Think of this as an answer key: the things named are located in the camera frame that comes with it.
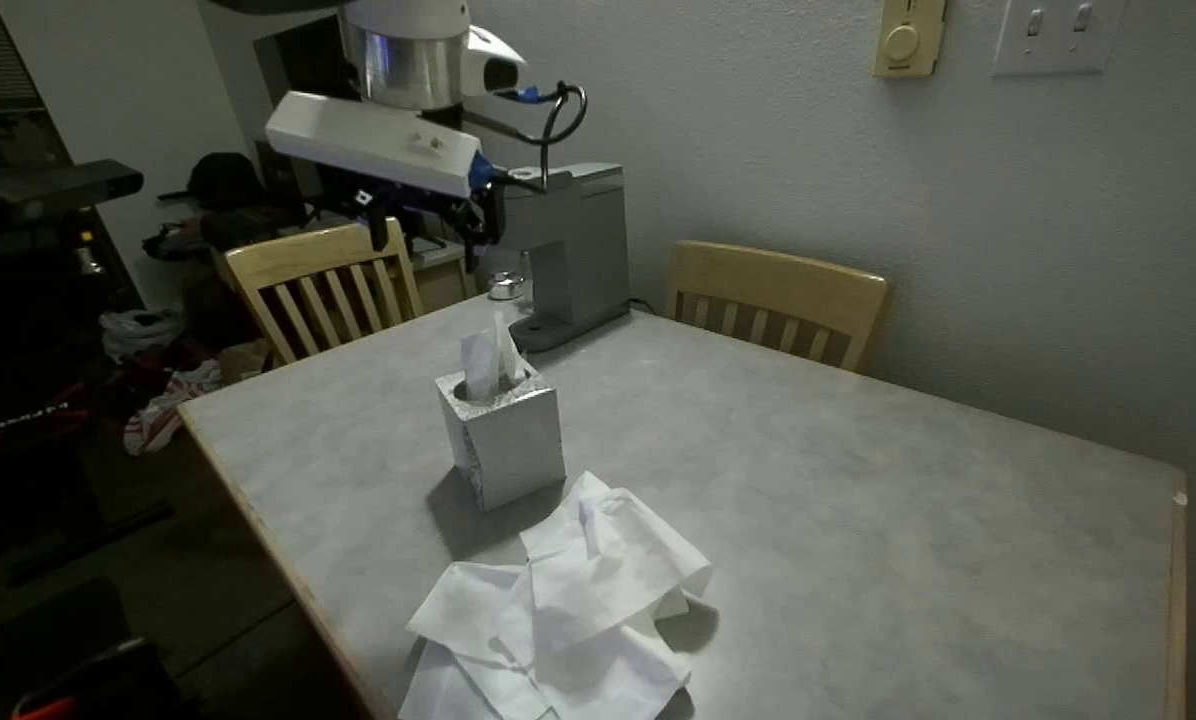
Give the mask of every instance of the floor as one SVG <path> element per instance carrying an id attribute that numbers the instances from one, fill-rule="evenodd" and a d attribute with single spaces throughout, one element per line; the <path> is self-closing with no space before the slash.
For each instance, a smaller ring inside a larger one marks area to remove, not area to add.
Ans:
<path id="1" fill-rule="evenodd" d="M 77 456 L 110 517 L 153 499 L 173 502 L 173 517 L 28 583 L 9 583 L 11 559 L 55 537 L 0 544 L 0 620 L 110 575 L 132 626 L 160 644 L 169 676 L 204 716 L 362 716 L 276 569 L 215 499 L 213 469 L 193 444 L 123 456 L 119 429 L 96 423 Z"/>

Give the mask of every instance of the wooden chair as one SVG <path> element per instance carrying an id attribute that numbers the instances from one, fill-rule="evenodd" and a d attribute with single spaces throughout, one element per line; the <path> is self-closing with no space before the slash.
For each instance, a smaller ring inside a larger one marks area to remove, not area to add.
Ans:
<path id="1" fill-rule="evenodd" d="M 224 259 L 283 362 L 424 310 L 403 233 L 392 217 L 381 251 L 365 225 L 341 225 L 246 243 Z"/>
<path id="2" fill-rule="evenodd" d="M 889 298 L 889 278 L 810 254 L 686 240 L 668 316 L 724 335 L 861 366 Z"/>

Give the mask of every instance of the table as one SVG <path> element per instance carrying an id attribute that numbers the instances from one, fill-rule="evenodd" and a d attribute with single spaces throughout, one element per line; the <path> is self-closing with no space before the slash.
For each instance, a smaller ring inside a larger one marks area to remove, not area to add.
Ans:
<path id="1" fill-rule="evenodd" d="M 184 402 L 378 716 L 450 569 L 428 506 L 467 298 Z M 648 310 L 541 362 L 570 472 L 640 490 L 713 559 L 700 720 L 1181 711 L 1177 469 Z"/>

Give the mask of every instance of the white cloth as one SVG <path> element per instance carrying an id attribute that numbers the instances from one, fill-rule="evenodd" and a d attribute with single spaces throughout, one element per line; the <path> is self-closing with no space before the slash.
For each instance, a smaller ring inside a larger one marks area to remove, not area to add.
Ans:
<path id="1" fill-rule="evenodd" d="M 705 579 L 705 551 L 594 472 L 522 540 L 529 565 L 451 565 L 409 620 L 428 646 L 401 720 L 660 716 L 689 658 L 651 616 Z"/>

